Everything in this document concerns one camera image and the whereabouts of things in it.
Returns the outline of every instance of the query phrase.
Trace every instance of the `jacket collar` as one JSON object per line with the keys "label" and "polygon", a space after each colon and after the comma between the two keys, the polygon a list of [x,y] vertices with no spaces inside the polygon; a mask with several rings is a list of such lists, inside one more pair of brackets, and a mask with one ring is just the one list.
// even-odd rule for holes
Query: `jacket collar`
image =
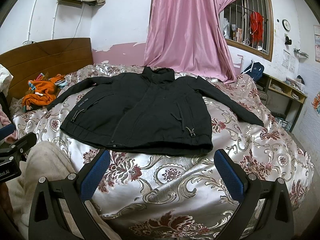
{"label": "jacket collar", "polygon": [[144,67],[142,77],[153,83],[169,83],[174,81],[174,70],[171,68],[157,68],[152,70]]}

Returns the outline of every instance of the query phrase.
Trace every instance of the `window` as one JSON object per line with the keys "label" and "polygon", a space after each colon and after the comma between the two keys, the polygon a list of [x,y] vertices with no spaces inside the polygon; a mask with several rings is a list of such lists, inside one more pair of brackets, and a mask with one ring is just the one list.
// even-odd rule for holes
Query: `window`
{"label": "window", "polygon": [[220,13],[220,23],[228,45],[271,61],[273,50],[271,0],[236,0]]}

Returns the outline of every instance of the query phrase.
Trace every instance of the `orange sweater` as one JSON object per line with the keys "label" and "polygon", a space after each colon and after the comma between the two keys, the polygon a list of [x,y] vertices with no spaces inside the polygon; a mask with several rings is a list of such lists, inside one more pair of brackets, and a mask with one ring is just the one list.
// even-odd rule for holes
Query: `orange sweater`
{"label": "orange sweater", "polygon": [[56,93],[56,85],[55,82],[61,80],[64,78],[65,75],[56,75],[53,78],[50,78],[49,80],[34,80],[30,82],[36,87],[35,92],[38,92],[40,94],[43,94],[43,96],[37,95],[37,94],[28,94],[24,96],[22,99],[22,105],[23,106],[30,106],[31,104],[36,106],[47,106],[50,104],[53,100],[56,99],[55,93]]}

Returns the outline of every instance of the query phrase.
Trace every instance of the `desk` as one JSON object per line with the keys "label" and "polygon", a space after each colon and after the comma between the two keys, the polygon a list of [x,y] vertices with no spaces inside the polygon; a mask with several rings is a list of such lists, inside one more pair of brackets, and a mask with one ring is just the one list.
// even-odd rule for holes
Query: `desk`
{"label": "desk", "polygon": [[[279,90],[276,90],[274,88],[271,87],[271,84],[275,84],[279,87],[281,87],[282,89],[282,92],[279,91]],[[291,105],[292,105],[292,102],[293,101],[297,101],[299,103],[299,109],[298,109],[298,112],[297,114],[295,115],[294,119],[293,119],[293,123],[292,123],[292,126],[290,128],[290,132],[292,132],[298,118],[299,118],[299,115],[301,113],[301,110],[302,110],[302,107],[307,99],[307,96],[303,93],[301,93],[299,90],[295,89],[294,87],[292,86],[289,86],[287,83],[279,80],[279,79],[276,79],[268,74],[265,74],[263,73],[262,75],[262,78],[260,78],[258,81],[257,81],[257,85],[261,86],[263,88],[263,92],[267,93],[268,90],[272,91],[272,92],[275,92],[277,94],[280,94],[282,96],[285,96],[287,98],[290,99],[289,103],[287,104],[287,107],[286,107],[286,110],[284,112],[284,114],[279,114],[279,113],[273,113],[272,112],[272,115],[273,116],[277,116],[277,117],[281,117],[281,118],[284,118],[286,119],[287,118],[287,115],[289,113],[289,110],[291,108]],[[299,97],[299,99],[295,99],[292,97],[292,93],[295,93],[295,95],[297,95]]]}

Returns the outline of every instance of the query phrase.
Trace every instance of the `clock face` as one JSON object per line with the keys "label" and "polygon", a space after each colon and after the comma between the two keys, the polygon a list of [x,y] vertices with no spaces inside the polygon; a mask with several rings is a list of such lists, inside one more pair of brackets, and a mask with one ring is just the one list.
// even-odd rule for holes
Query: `clock face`
{"label": "clock face", "polygon": [[290,23],[287,20],[283,20],[282,21],[282,25],[287,31],[289,31],[291,29],[290,28]]}

